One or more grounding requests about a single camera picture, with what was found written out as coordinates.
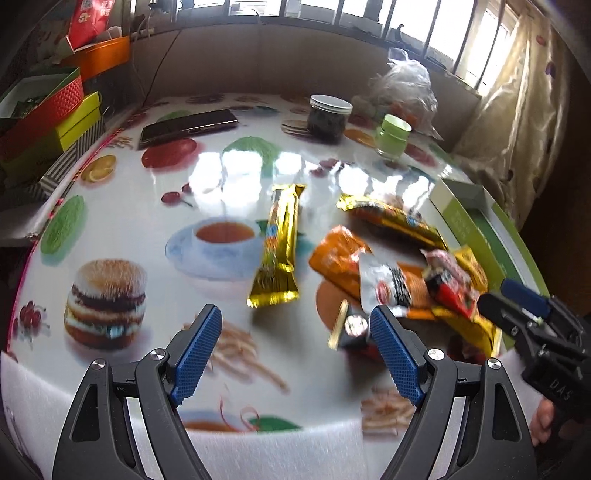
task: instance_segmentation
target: green jar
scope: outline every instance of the green jar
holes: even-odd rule
[[[401,118],[386,115],[375,132],[377,152],[390,160],[398,160],[406,149],[412,127]]]

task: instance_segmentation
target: striped box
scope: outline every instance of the striped box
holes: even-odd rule
[[[70,169],[81,159],[92,144],[105,133],[102,116],[92,127],[82,134],[47,170],[42,178],[26,187],[8,189],[0,196],[0,211],[15,208],[27,203],[47,200]]]

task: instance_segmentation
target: smartphone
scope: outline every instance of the smartphone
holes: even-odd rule
[[[230,110],[196,113],[146,125],[139,138],[139,147],[217,130],[234,128],[238,120]]]

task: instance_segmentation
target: white jar lid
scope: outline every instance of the white jar lid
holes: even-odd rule
[[[310,105],[326,112],[340,113],[341,115],[349,115],[353,110],[353,105],[349,102],[329,95],[312,95]]]

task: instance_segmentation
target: orange box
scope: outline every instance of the orange box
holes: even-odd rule
[[[129,61],[129,37],[112,38],[78,48],[61,66],[78,67],[82,81]]]

